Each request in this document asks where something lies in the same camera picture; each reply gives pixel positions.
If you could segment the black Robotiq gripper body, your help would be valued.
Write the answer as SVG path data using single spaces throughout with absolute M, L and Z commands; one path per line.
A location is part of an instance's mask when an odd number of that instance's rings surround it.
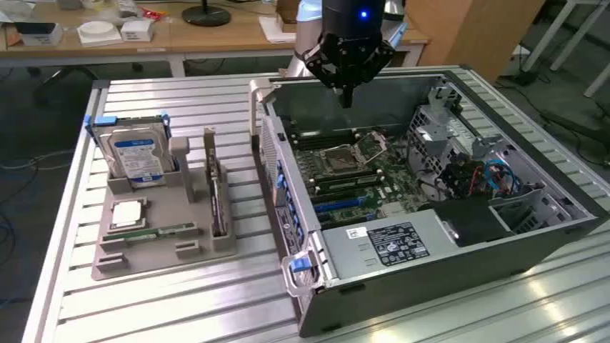
M 342 39 L 344 65 L 355 86 L 355 41 L 382 38 L 382 1 L 323 1 L 322 35 L 334 34 Z

